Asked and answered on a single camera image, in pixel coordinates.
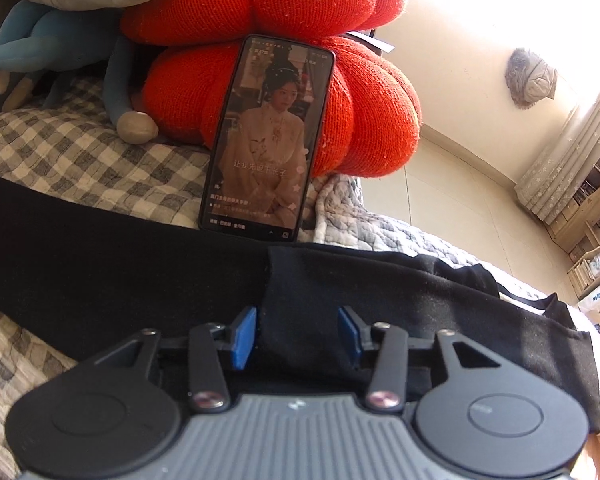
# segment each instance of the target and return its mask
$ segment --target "fur hat on wall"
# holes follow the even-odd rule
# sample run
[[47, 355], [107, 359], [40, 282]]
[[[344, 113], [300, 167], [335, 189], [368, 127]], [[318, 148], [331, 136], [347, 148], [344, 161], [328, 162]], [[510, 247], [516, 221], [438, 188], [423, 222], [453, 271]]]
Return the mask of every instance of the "fur hat on wall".
[[517, 48], [509, 57], [505, 80], [518, 108], [531, 108], [540, 99], [553, 99], [558, 73], [538, 54]]

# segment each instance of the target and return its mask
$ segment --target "curtain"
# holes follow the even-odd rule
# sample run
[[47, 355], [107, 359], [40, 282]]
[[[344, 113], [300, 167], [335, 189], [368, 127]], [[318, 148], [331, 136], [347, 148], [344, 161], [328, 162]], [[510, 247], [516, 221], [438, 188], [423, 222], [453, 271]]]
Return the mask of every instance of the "curtain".
[[546, 224], [555, 220], [600, 158], [600, 94], [577, 108], [515, 187], [521, 204]]

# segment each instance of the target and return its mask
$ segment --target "blue stuffed toy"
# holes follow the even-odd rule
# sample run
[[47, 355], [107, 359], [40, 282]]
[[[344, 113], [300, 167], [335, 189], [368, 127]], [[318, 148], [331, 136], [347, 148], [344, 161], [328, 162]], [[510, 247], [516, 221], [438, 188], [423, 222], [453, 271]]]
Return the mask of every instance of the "blue stuffed toy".
[[122, 9], [73, 12], [26, 0], [17, 3], [0, 28], [0, 94], [9, 87], [10, 73], [24, 77], [4, 101], [2, 111], [21, 107], [49, 70], [60, 75], [43, 106], [55, 107], [78, 69], [109, 60], [102, 98], [118, 135], [131, 144], [157, 137], [154, 120], [134, 111], [128, 95], [134, 46], [120, 33], [121, 14]]

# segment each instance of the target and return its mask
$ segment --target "bookshelf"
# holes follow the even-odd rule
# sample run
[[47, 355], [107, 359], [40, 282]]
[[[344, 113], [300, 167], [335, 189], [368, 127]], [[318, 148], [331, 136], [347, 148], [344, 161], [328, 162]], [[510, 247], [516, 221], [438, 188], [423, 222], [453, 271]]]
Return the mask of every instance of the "bookshelf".
[[586, 238], [593, 248], [600, 247], [600, 236], [595, 227], [599, 222], [600, 168], [595, 166], [576, 195], [547, 230], [562, 250], [571, 253], [583, 238]]
[[584, 253], [567, 271], [567, 276], [573, 290], [579, 300], [590, 294], [597, 286], [600, 285], [600, 275], [594, 277], [587, 269], [587, 262], [590, 261], [594, 256], [600, 254], [600, 246], [596, 247], [592, 251]]

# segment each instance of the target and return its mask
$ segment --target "gray ribbed controller surface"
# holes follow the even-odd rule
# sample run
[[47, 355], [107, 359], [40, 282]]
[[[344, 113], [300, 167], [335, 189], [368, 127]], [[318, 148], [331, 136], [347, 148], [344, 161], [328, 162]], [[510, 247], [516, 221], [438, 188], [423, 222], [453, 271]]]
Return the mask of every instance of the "gray ribbed controller surface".
[[244, 395], [228, 412], [193, 417], [170, 450], [121, 480], [461, 478], [424, 455], [400, 419], [352, 396]]

